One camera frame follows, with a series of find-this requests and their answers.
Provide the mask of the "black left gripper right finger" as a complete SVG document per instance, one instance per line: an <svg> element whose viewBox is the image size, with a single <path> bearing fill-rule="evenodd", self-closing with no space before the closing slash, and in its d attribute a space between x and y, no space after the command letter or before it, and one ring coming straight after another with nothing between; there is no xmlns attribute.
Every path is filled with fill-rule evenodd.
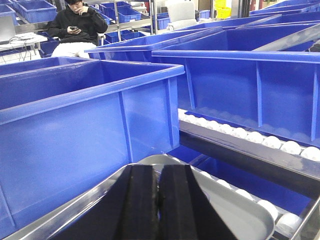
<svg viewBox="0 0 320 240"><path fill-rule="evenodd" d="M159 180L161 240L236 240L200 188L190 165L166 165Z"/></svg>

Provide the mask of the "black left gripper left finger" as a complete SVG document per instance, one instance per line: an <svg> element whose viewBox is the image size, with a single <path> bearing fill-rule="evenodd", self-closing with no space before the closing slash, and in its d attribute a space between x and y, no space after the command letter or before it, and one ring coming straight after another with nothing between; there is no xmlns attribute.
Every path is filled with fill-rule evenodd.
<svg viewBox="0 0 320 240"><path fill-rule="evenodd" d="M128 165L106 195L54 240L155 240L157 177L150 165Z"/></svg>

